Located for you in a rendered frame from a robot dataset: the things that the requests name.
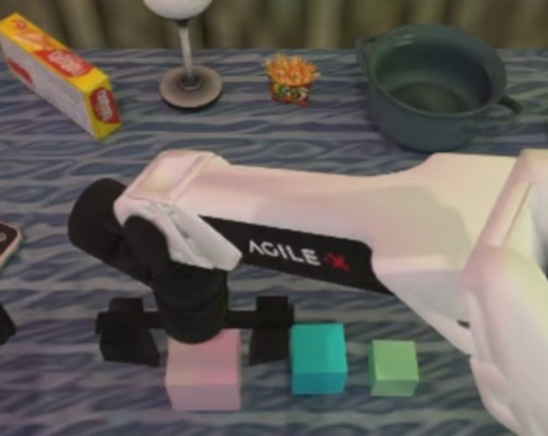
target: green curtain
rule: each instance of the green curtain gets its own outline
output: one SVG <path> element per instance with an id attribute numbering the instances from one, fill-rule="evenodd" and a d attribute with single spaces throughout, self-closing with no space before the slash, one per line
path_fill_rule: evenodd
<path id="1" fill-rule="evenodd" d="M 172 23 L 142 0 L 0 0 L 73 48 L 175 47 Z M 496 47 L 548 48 L 548 0 L 214 0 L 196 47 L 352 47 L 407 23 L 456 25 Z"/>

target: dark green pot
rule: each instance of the dark green pot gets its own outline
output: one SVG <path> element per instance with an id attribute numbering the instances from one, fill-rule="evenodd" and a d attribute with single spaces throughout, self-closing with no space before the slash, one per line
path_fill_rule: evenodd
<path id="1" fill-rule="evenodd" d="M 467 144 L 483 124 L 513 120 L 522 107 L 505 94 L 500 56 L 482 40 L 444 25 L 408 25 L 363 35 L 356 55 L 381 132 L 406 147 L 444 152 Z M 491 116 L 495 104 L 510 110 Z"/>

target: white lamp shade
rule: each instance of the white lamp shade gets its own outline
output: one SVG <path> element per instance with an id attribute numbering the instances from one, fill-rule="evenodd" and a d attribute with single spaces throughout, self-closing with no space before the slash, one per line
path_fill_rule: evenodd
<path id="1" fill-rule="evenodd" d="M 201 14 L 213 0 L 144 0 L 155 14 L 170 20 L 186 20 Z"/>

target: teal cube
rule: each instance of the teal cube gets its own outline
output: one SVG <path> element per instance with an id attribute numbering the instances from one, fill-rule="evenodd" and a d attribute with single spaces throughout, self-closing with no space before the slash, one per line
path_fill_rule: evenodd
<path id="1" fill-rule="evenodd" d="M 412 341 L 373 341 L 368 356 L 371 395 L 410 397 L 419 384 L 417 350 Z"/>
<path id="2" fill-rule="evenodd" d="M 294 325 L 290 335 L 290 353 L 293 395 L 344 391 L 348 360 L 342 324 Z"/>

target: table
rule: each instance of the table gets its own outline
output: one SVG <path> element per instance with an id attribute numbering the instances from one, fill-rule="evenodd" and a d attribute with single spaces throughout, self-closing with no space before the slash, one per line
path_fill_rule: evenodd
<path id="1" fill-rule="evenodd" d="M 369 123 L 352 51 L 296 53 L 322 72 L 308 108 L 269 100 L 262 63 L 271 52 L 219 50 L 200 52 L 196 61 L 223 75 L 222 99 L 184 114 L 157 92 L 178 53 L 83 52 L 113 79 L 125 124 L 101 143 L 24 89 L 0 55 L 0 219 L 20 226 L 26 237 L 0 276 L 0 298 L 19 327 L 0 348 L 0 436 L 510 434 L 483 408 L 466 358 L 394 297 L 342 292 L 276 272 L 235 271 L 234 306 L 249 307 L 258 294 L 290 294 L 301 320 L 343 322 L 351 372 L 344 395 L 292 397 L 287 368 L 279 363 L 244 368 L 241 412 L 178 413 L 164 392 L 164 368 L 102 362 L 96 313 L 115 296 L 153 302 L 143 286 L 68 242 L 67 215 L 92 181 L 109 176 L 126 183 L 169 148 L 213 151 L 235 164 L 368 175 L 425 159 L 387 143 Z M 516 155 L 524 147 L 548 147 L 548 51 L 502 56 L 510 94 L 523 102 L 525 115 L 511 127 L 490 125 L 465 153 Z M 417 342 L 422 385 L 411 399 L 368 394 L 366 348 L 386 338 Z"/>

